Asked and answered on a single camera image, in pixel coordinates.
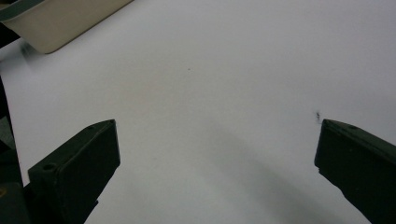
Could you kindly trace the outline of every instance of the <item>white table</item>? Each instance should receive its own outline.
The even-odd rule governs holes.
[[[320,118],[396,144],[396,2],[136,0],[62,49],[0,50],[23,179],[84,127],[121,167],[87,223],[368,223]]]

